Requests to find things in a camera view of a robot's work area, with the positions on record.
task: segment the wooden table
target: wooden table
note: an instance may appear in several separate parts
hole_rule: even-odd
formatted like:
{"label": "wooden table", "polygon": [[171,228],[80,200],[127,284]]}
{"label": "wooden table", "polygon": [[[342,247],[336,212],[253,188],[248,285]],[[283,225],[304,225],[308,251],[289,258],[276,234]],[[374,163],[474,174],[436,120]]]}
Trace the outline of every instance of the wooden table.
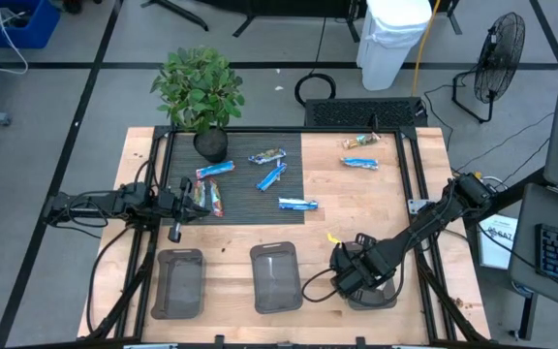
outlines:
{"label": "wooden table", "polygon": [[[138,167],[147,159],[153,128],[130,128],[115,186],[133,181]],[[155,320],[150,309],[156,298],[158,265],[153,269],[152,287],[147,305],[143,341],[213,342],[216,334],[224,334],[228,343],[292,343],[354,344],[364,336],[368,344],[426,344],[427,333],[421,313],[418,274],[413,252],[406,258],[405,284],[392,309],[355,311],[338,296],[321,303],[304,301],[301,309],[262,315],[254,308],[253,271],[249,251],[260,243],[291,241],[297,252],[301,283],[328,267],[333,248],[326,234],[342,240],[353,240],[357,233],[375,238],[390,238],[407,227],[408,215],[393,135],[382,135],[380,142],[366,147],[344,150],[341,140],[354,134],[302,134],[302,167],[305,199],[315,199],[320,208],[305,212],[304,225],[185,226],[182,241],[167,239],[168,228],[159,236],[158,251],[174,248],[198,248],[206,260],[204,310],[192,320]],[[432,200],[439,200],[450,164],[440,129],[418,129],[418,144]],[[411,182],[416,198],[417,180],[413,170],[410,145],[405,142]],[[165,145],[159,150],[163,159]],[[344,154],[377,158],[378,171],[349,169],[339,162]],[[157,172],[160,173],[160,161]],[[104,229],[101,248],[123,228],[112,221]],[[461,220],[448,226],[464,234]],[[133,233],[110,248],[98,267],[94,286],[92,319],[94,325],[105,317],[124,282]],[[439,238],[441,257],[447,277],[449,295],[460,299],[461,310],[478,332],[489,337],[480,289],[475,276],[467,242],[449,234]],[[145,245],[141,247],[141,256]],[[330,292],[330,274],[313,282],[308,289],[312,298]],[[399,271],[394,277],[395,285]],[[431,292],[438,336],[444,337],[440,304]],[[135,297],[130,304],[126,334],[133,332],[138,306]],[[79,335],[87,334],[84,320]]]}

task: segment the fan stand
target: fan stand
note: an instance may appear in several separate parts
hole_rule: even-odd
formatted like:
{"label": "fan stand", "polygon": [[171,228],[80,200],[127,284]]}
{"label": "fan stand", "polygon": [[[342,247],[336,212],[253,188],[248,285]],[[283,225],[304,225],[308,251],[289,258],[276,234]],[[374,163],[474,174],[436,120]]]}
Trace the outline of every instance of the fan stand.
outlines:
{"label": "fan stand", "polygon": [[472,117],[474,117],[477,121],[480,122],[480,124],[483,124],[484,122],[488,122],[492,119],[492,109],[494,107],[494,98],[496,97],[496,92],[490,90],[490,92],[488,93],[488,99],[490,100],[489,103],[489,112],[488,112],[488,118],[484,119],[479,117],[477,114],[475,114],[473,111],[471,111],[470,109],[464,107],[460,102],[458,102],[457,100],[457,80],[460,78],[464,78],[469,74],[474,74],[475,72],[470,71],[470,72],[464,72],[464,73],[460,73],[458,75],[455,76],[455,78],[453,78],[453,95],[451,97],[451,100],[457,105],[459,106],[461,109],[463,109],[465,112],[469,113]]}

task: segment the small yellow object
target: small yellow object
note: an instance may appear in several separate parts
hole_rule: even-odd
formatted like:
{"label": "small yellow object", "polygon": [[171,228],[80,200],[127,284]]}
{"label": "small yellow object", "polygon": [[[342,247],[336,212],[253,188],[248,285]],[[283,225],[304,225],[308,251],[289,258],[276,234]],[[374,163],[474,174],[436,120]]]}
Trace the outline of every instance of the small yellow object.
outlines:
{"label": "small yellow object", "polygon": [[334,238],[330,233],[326,234],[326,238],[328,238],[328,240],[332,243],[341,243],[341,240]]}

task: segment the electric fan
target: electric fan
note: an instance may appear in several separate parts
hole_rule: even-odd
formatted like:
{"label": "electric fan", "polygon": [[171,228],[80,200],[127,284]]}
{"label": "electric fan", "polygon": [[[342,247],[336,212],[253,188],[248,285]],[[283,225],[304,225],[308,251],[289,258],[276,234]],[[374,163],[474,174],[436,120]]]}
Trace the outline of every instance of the electric fan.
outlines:
{"label": "electric fan", "polygon": [[[524,47],[524,19],[515,13],[500,16],[488,29],[488,36],[481,48],[480,60],[475,68],[453,78],[451,99],[480,123],[492,119],[494,101],[507,91],[518,67]],[[475,74],[475,96],[490,105],[488,118],[483,119],[457,101],[457,81]]]}

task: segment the blue bin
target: blue bin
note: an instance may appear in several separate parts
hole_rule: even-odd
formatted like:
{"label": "blue bin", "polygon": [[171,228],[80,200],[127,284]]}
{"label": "blue bin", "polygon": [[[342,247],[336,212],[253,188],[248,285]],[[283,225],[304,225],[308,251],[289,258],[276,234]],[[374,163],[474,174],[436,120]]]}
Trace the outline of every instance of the blue bin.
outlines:
{"label": "blue bin", "polygon": [[[23,28],[7,27],[6,32],[17,48],[44,48],[59,20],[59,12],[48,0],[0,0],[0,9],[8,6],[27,8],[31,12],[29,23]],[[10,45],[0,28],[0,48]]]}

